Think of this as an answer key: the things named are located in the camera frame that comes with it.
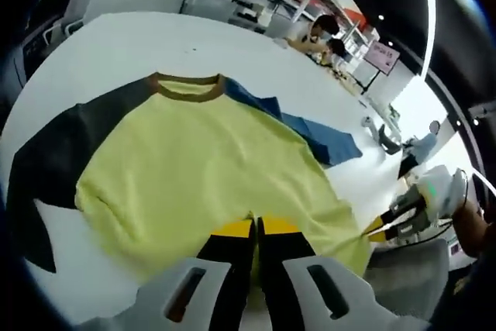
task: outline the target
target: cable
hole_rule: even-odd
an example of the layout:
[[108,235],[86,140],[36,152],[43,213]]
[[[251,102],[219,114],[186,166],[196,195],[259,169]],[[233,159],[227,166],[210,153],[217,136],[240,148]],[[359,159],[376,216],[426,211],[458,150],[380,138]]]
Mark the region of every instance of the cable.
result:
[[[465,170],[461,170],[461,171],[465,174],[465,177],[467,177],[467,172],[465,172]],[[463,200],[462,209],[465,208],[465,205],[467,204],[467,197],[468,197],[468,182],[467,182],[467,186],[465,187],[465,199]],[[441,226],[446,226],[446,228],[443,229],[443,230],[441,230],[440,232],[438,232],[434,236],[431,236],[431,237],[427,238],[426,240],[421,240],[419,242],[405,244],[404,246],[399,246],[399,247],[391,248],[391,250],[399,250],[401,248],[413,247],[413,246],[417,246],[418,244],[430,242],[431,240],[434,240],[438,236],[441,236],[444,233],[446,233],[448,231],[448,229],[453,226],[453,221],[446,222],[446,223],[442,224]]]

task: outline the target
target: table surface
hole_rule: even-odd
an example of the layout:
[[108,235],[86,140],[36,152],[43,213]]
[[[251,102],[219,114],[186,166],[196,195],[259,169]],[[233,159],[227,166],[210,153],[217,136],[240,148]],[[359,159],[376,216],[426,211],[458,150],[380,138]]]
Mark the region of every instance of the table surface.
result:
[[[373,113],[333,77],[265,36],[158,12],[100,16],[40,66],[15,103],[0,140],[3,190],[16,151],[52,118],[154,71],[190,77],[222,73],[254,95],[277,96],[287,113],[351,133],[363,156],[326,171],[333,188],[351,203],[363,228],[389,206],[401,154],[387,156],[372,140],[360,120]],[[138,283],[92,240],[82,215],[37,205],[53,244],[57,273],[27,264],[60,314],[76,324],[131,306]]]

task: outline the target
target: hand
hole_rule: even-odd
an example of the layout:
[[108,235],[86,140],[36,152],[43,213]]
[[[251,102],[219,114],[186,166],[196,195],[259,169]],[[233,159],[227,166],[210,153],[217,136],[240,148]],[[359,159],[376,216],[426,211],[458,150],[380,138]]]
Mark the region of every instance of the hand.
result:
[[308,49],[313,53],[321,53],[322,57],[324,57],[326,54],[331,53],[329,47],[325,44],[310,43],[308,45]]

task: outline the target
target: poster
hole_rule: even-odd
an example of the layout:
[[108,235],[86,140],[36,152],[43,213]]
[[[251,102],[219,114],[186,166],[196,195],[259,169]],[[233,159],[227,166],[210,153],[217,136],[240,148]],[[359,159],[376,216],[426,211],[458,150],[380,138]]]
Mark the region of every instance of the poster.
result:
[[400,53],[397,50],[374,41],[363,58],[384,74],[389,75],[399,57]]

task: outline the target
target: person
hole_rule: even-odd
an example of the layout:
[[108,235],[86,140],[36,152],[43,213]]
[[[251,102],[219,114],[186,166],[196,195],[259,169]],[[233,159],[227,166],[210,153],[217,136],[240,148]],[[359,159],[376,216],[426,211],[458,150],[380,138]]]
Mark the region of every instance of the person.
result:
[[435,120],[429,126],[429,133],[420,140],[411,140],[405,145],[408,151],[408,156],[403,159],[400,166],[398,178],[403,178],[413,168],[424,163],[432,149],[437,144],[437,134],[441,128],[441,124]]
[[461,202],[451,216],[462,250],[477,261],[468,276],[446,286],[428,330],[490,329],[496,293],[496,225],[486,222],[470,201]]
[[325,44],[329,48],[330,55],[334,54],[341,58],[346,56],[346,48],[344,47],[344,43],[341,39],[331,38]]
[[328,53],[329,47],[322,42],[322,37],[325,33],[333,36],[338,32],[339,25],[336,18],[331,15],[323,15],[310,25],[305,22],[297,22],[288,37],[284,39],[290,47],[305,54]]

